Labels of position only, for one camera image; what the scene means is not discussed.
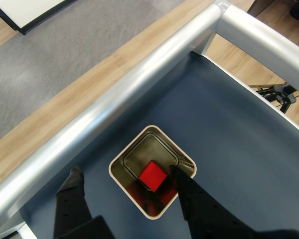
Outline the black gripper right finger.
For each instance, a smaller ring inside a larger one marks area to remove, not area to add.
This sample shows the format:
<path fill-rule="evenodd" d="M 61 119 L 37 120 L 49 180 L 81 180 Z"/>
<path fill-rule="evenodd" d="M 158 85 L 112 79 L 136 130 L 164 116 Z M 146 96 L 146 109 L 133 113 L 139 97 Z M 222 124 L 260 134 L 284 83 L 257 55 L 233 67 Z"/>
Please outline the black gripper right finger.
<path fill-rule="evenodd" d="M 240 221 L 182 169 L 169 167 L 184 219 L 193 239 L 257 239 L 258 233 Z"/>

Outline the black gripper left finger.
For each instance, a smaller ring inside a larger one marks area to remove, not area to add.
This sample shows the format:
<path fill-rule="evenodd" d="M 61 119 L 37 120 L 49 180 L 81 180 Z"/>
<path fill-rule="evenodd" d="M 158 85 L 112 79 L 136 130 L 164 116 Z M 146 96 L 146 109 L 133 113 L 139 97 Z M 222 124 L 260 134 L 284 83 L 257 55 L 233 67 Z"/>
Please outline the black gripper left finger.
<path fill-rule="evenodd" d="M 113 239 L 102 216 L 93 218 L 85 200 L 84 175 L 75 166 L 56 194 L 55 239 Z"/>

